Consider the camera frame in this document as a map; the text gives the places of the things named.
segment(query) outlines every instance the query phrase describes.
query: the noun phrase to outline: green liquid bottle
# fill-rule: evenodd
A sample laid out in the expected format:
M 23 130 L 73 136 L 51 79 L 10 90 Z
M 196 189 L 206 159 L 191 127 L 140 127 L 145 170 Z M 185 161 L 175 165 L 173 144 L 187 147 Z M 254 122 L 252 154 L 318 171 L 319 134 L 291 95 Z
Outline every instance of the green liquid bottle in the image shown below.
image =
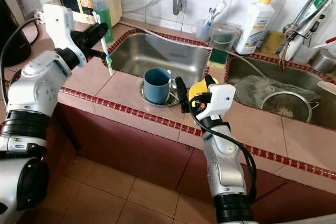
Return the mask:
M 93 10 L 100 15 L 100 21 L 102 23 L 106 23 L 109 26 L 106 35 L 104 36 L 106 43 L 113 41 L 113 33 L 112 33 L 112 23 L 111 23 L 111 15 L 109 8 L 108 0 L 92 0 Z

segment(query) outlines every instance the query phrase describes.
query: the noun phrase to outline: green sponge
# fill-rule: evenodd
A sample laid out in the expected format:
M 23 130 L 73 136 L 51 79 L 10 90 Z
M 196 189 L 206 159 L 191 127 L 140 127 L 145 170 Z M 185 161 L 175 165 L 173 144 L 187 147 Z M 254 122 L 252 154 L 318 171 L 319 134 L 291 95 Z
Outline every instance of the green sponge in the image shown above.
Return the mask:
M 209 66 L 223 69 L 226 59 L 227 52 L 213 48 L 209 59 Z

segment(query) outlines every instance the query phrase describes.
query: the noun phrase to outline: double sink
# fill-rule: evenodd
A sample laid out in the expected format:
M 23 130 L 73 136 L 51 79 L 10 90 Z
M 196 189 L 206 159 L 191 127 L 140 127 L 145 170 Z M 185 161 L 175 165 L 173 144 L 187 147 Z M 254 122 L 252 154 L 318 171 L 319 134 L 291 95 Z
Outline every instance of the double sink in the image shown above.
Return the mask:
M 201 81 L 208 51 L 202 48 L 176 44 L 149 34 L 128 36 L 111 54 L 113 69 L 143 77 L 151 68 L 169 69 L 172 77 L 182 77 L 187 88 Z M 319 106 L 313 110 L 311 123 L 336 129 L 336 97 L 321 89 L 320 77 L 304 70 L 287 67 L 278 71 L 275 63 L 246 58 L 267 77 L 295 86 L 314 90 L 319 94 Z M 228 83 L 236 84 L 248 75 L 259 75 L 251 66 L 238 58 L 230 61 Z

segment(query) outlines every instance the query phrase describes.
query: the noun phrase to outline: tiled countertop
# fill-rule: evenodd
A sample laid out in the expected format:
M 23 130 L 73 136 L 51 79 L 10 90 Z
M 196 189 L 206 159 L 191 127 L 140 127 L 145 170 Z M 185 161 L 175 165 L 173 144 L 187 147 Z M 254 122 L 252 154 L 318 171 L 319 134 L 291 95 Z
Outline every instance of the tiled countertop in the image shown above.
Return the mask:
M 148 24 L 125 20 L 148 30 L 187 39 L 191 34 Z M 77 30 L 86 24 L 77 23 Z M 113 28 L 115 40 L 134 28 L 117 24 Z M 34 37 L 34 27 L 25 30 L 28 39 Z M 16 70 L 44 50 L 53 50 L 47 33 L 33 45 L 33 53 L 25 62 L 6 69 L 9 80 Z M 100 44 L 95 49 L 101 50 Z M 209 67 L 209 73 L 224 81 L 223 69 Z M 139 96 L 142 78 L 116 71 L 109 76 L 107 68 L 93 58 L 82 69 L 76 68 L 72 77 L 59 92 L 60 103 L 136 127 L 138 129 L 202 149 L 201 131 L 189 114 L 181 114 L 180 107 L 158 108 Z M 276 114 L 253 109 L 237 102 L 225 115 L 233 135 L 247 145 L 254 154 L 259 169 L 336 194 L 336 131 L 294 121 Z

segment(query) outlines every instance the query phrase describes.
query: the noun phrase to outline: silver robotic arm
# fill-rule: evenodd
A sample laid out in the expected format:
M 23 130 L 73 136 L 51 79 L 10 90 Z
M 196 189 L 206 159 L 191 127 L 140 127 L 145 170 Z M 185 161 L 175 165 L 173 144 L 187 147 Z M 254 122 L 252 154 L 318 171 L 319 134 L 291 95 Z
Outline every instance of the silver robotic arm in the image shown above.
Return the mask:
M 231 135 L 230 126 L 223 116 L 231 107 L 235 88 L 228 84 L 215 84 L 211 76 L 205 77 L 207 92 L 190 98 L 188 107 L 182 101 L 182 112 L 190 112 L 203 131 L 203 150 L 207 160 L 207 179 L 214 198 L 218 223 L 256 224 L 250 204 L 255 200 L 256 168 L 252 156 Z M 179 90 L 185 89 L 181 78 L 176 78 Z M 240 149 L 251 165 L 252 190 L 247 195 L 243 169 L 238 160 Z
M 36 206 L 47 193 L 49 170 L 46 128 L 57 104 L 57 94 L 75 66 L 84 66 L 106 33 L 106 24 L 84 32 L 71 31 L 72 11 L 45 5 L 46 30 L 56 49 L 30 61 L 8 91 L 5 125 L 0 133 L 0 224 L 16 223 L 25 209 Z

